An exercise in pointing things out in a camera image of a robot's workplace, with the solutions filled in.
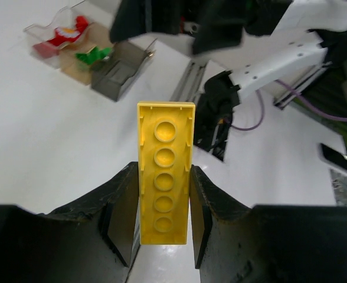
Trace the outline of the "red flower lego piece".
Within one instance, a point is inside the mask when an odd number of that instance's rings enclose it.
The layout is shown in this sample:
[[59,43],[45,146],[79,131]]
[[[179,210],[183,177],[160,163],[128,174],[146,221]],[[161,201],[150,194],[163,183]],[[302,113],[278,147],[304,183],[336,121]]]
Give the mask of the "red flower lego piece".
[[82,34],[71,28],[57,27],[54,29],[54,37],[47,42],[53,46],[59,47],[66,43],[73,43],[79,39]]

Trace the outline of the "amber plastic container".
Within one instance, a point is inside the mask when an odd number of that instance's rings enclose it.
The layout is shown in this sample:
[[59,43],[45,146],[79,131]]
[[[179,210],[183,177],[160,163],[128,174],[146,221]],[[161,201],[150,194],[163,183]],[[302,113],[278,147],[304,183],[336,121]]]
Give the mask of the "amber plastic container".
[[78,42],[60,50],[60,70],[78,82],[89,85],[94,63],[106,58],[112,51],[108,28],[93,22]]

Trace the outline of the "green square lego brick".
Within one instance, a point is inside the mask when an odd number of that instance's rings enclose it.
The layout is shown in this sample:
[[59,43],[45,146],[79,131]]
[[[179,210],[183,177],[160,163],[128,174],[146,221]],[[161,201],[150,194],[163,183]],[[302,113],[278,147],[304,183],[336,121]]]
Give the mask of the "green square lego brick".
[[82,63],[85,63],[86,65],[92,65],[94,62],[96,62],[99,57],[97,53],[75,53],[75,57]]

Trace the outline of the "red curved lego brick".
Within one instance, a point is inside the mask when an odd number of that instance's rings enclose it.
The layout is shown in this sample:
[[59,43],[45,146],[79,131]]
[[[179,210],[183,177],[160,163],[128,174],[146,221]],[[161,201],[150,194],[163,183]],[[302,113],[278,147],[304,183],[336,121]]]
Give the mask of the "red curved lego brick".
[[87,29],[88,26],[89,26],[89,22],[85,16],[79,15],[76,17],[75,19],[76,31],[82,34]]

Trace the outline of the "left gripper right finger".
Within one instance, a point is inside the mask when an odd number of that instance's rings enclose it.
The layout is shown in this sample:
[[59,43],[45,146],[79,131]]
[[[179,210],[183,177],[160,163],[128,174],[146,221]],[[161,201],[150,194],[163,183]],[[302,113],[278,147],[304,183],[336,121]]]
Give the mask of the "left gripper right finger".
[[189,192],[202,282],[347,282],[347,207],[249,208],[198,166]]

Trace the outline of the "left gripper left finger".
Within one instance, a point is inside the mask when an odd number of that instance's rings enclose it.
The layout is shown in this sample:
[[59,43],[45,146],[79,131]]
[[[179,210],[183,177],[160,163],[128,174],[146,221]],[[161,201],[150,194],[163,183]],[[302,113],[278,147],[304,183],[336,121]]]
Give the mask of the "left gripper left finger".
[[138,254],[138,164],[48,214],[0,205],[0,282],[126,282]]

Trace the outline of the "small red lego brick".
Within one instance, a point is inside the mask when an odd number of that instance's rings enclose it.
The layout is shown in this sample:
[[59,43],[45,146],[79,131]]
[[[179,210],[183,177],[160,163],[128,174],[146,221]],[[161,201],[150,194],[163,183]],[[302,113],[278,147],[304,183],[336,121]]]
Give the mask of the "small red lego brick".
[[59,50],[46,42],[35,44],[32,46],[35,52],[42,58],[51,58],[58,55]]

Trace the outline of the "aluminium front rail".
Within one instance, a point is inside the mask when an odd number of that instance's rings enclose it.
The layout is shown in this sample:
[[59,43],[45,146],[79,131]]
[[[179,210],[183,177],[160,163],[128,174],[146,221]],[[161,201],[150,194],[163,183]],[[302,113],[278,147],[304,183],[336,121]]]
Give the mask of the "aluminium front rail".
[[200,63],[191,60],[176,86],[170,101],[193,102],[197,104],[200,97],[199,86],[206,66],[206,62]]

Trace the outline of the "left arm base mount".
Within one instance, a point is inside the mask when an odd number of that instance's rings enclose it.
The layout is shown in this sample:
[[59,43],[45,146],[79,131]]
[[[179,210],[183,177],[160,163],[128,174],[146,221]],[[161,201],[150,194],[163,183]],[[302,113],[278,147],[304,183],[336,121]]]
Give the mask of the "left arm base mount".
[[204,84],[196,106],[194,146],[223,161],[233,108],[240,104],[239,85],[230,79],[231,71],[223,71]]

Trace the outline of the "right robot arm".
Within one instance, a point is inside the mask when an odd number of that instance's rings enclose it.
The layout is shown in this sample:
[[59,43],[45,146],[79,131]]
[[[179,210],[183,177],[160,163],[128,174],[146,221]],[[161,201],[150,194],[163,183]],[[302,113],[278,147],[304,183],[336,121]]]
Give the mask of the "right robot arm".
[[121,1],[110,39],[187,34],[198,55],[236,47],[243,33],[263,37],[297,27],[347,31],[347,1]]

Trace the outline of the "clear plastic container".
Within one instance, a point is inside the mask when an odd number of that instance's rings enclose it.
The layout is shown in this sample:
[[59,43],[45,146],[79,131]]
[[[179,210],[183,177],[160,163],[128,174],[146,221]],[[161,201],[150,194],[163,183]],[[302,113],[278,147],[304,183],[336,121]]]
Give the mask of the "clear plastic container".
[[30,55],[55,69],[60,68],[60,53],[65,47],[75,49],[84,43],[93,24],[87,2],[60,9],[46,25],[24,28]]

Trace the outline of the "long yellow lego plate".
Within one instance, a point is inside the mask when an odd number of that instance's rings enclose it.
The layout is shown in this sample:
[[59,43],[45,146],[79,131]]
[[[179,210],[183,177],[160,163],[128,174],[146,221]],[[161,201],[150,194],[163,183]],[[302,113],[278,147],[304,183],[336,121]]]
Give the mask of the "long yellow lego plate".
[[185,245],[195,104],[138,103],[140,242]]

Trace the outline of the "green lego plate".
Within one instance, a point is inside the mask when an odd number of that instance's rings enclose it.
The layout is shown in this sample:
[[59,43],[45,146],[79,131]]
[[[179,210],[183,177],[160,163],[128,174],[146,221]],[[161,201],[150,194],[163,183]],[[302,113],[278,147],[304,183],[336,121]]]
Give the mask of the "green lego plate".
[[95,46],[89,52],[89,58],[91,61],[102,60],[102,59],[106,58],[109,54],[111,54],[112,52],[113,52],[112,47],[107,47],[107,48],[101,49],[98,46]]

